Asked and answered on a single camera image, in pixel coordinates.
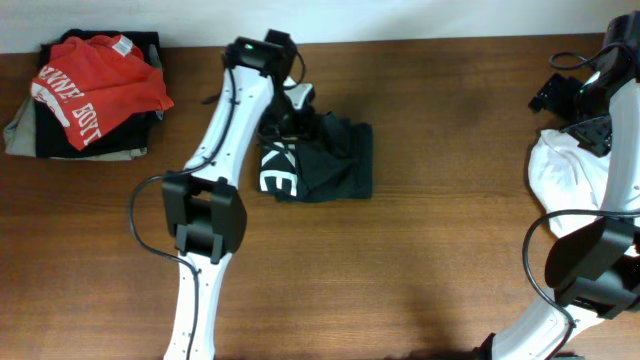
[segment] clothing tag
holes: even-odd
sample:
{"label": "clothing tag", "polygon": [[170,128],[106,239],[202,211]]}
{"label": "clothing tag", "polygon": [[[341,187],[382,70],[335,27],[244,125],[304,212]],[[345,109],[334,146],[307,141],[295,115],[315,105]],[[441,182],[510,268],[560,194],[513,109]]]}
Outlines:
{"label": "clothing tag", "polygon": [[133,42],[131,42],[131,40],[129,40],[126,36],[120,35],[120,41],[113,45],[112,48],[120,55],[126,56],[131,52],[131,49],[133,48]]}

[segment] white cloth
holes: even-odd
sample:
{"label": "white cloth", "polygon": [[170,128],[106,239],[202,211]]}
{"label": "white cloth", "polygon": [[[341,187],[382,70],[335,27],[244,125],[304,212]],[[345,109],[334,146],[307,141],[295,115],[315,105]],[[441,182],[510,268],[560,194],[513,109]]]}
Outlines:
{"label": "white cloth", "polygon": [[[602,205],[610,154],[601,158],[578,147],[578,140],[557,130],[542,130],[531,150],[529,185],[547,212],[598,210]],[[562,237],[595,220],[593,216],[559,216],[549,221]]]}

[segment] folded clothes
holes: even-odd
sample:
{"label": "folded clothes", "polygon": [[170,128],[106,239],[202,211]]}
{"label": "folded clothes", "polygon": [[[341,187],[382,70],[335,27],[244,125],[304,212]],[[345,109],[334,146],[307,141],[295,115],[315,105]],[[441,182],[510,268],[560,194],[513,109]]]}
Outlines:
{"label": "folded clothes", "polygon": [[[142,51],[146,63],[155,68],[162,68],[158,56],[160,44],[158,33],[156,32],[120,33],[117,31],[82,31],[74,29],[65,33],[58,43],[62,43],[72,36],[88,40],[96,35],[113,37],[120,34],[129,38]],[[38,69],[41,69],[49,62],[52,46],[42,45],[38,59]],[[107,136],[79,151],[68,142],[64,127],[46,104],[35,102],[34,107],[36,114],[35,147],[36,156],[38,157],[87,158],[123,150],[147,148],[151,127],[163,118],[161,111],[134,114],[113,129]]]}
{"label": "folded clothes", "polygon": [[313,142],[261,147],[259,191],[278,201],[368,199],[373,194],[373,130],[333,113],[320,116]]}
{"label": "folded clothes", "polygon": [[[36,114],[33,98],[24,100],[20,109],[3,131],[6,144],[5,152],[9,155],[36,156]],[[87,156],[83,158],[57,158],[67,160],[90,161],[124,161],[133,160],[147,153],[147,148],[120,150],[112,153]]]}
{"label": "folded clothes", "polygon": [[54,45],[49,63],[33,78],[31,95],[53,111],[78,150],[134,113],[173,106],[162,71],[145,63],[123,35],[70,37]]}

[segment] white wall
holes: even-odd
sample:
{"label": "white wall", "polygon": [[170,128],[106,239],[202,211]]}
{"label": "white wall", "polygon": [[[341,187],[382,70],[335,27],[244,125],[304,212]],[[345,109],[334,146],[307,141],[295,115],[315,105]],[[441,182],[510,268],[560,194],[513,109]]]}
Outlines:
{"label": "white wall", "polygon": [[269,28],[298,43],[604,32],[640,0],[0,0],[0,53],[72,27],[156,30],[163,46],[225,45]]}

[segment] wooden table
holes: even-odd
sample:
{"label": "wooden table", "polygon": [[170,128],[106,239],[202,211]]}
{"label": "wooden table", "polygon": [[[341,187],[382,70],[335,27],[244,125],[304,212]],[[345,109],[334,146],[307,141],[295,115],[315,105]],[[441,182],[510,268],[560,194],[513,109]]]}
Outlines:
{"label": "wooden table", "polygon": [[[242,175],[247,233],[225,276],[219,359],[394,359],[469,350],[535,298],[520,263],[542,213],[526,180],[553,116],[527,103],[549,55],[600,49],[601,35],[308,45],[316,108],[369,122],[370,201],[279,204]],[[180,169],[219,91],[220,48],[163,52],[175,107],[151,151],[123,163],[0,155],[0,358],[158,359],[168,345],[177,265],[141,250],[126,220],[143,178]],[[34,55],[0,56],[0,120],[27,95]],[[167,251],[159,186],[138,201],[139,231]],[[541,276],[552,244],[535,236]],[[589,359],[637,359],[640,318],[624,314],[569,344]]]}

